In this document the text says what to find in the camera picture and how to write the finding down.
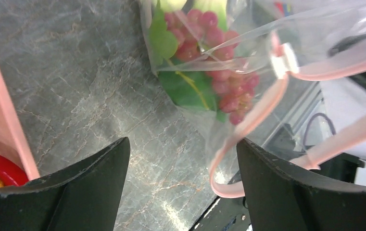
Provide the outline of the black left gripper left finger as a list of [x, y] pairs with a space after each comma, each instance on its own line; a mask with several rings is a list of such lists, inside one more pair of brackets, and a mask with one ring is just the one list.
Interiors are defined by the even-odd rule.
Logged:
[[0, 231], [111, 231], [130, 158], [123, 137], [23, 186], [0, 188]]

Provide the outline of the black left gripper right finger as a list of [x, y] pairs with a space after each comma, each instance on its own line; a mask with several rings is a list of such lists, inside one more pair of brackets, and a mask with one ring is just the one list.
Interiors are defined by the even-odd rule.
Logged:
[[366, 231], [366, 186], [306, 170], [247, 139], [236, 148], [255, 231]]

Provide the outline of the red toy chili pepper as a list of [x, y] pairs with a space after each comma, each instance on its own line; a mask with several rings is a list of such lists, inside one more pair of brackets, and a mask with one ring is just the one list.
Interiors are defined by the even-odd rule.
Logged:
[[22, 186], [29, 182], [26, 173], [19, 166], [1, 155], [0, 180], [5, 186]]

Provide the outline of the clear dotted zip top bag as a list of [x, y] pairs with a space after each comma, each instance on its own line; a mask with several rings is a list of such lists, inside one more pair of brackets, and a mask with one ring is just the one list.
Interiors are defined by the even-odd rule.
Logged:
[[223, 198], [245, 195], [242, 181], [220, 180], [221, 162], [235, 146], [252, 135], [265, 143], [270, 125], [293, 83], [336, 80], [366, 72], [366, 0], [226, 0], [227, 26], [238, 36], [240, 72], [256, 73], [259, 83], [253, 107], [237, 125], [206, 114], [184, 113], [201, 122], [209, 157], [207, 169], [213, 192]]

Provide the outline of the red toy grapes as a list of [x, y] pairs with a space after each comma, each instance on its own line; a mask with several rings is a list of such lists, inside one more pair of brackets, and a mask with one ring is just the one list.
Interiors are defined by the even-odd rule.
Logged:
[[237, 36], [227, 26], [223, 5], [157, 12], [150, 27], [156, 73], [176, 106], [214, 113], [217, 121], [232, 125], [244, 119], [259, 77], [241, 73], [238, 45], [225, 45]]

